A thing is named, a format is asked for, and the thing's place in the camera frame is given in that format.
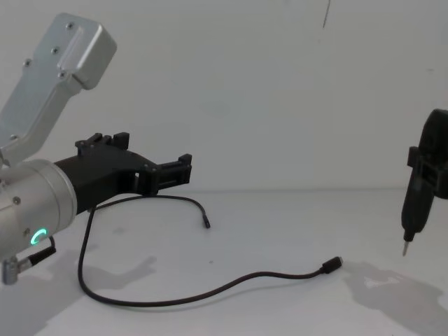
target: cable connector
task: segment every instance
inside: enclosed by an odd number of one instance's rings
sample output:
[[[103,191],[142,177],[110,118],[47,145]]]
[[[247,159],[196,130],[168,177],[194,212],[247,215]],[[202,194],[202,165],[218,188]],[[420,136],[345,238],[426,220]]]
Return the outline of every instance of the cable connector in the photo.
[[[322,264],[321,271],[325,274],[332,273],[335,270],[341,268],[343,262],[344,261],[341,257],[334,257],[333,259],[330,259],[329,261]]]

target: white backdrop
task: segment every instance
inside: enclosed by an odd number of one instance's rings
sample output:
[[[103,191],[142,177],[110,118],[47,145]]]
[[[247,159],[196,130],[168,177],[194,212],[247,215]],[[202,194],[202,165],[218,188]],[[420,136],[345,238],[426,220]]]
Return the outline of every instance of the white backdrop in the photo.
[[[39,157],[131,133],[156,161],[193,154],[191,190],[403,186],[407,148],[448,108],[446,0],[2,0],[0,105],[60,12],[118,42]]]

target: screw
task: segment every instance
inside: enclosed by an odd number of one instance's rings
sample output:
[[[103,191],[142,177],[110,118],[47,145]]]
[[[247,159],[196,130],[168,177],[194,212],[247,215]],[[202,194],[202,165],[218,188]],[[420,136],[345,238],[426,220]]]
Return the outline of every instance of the screw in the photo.
[[[23,62],[23,67],[27,68],[31,65],[31,59],[27,58],[24,62]]]

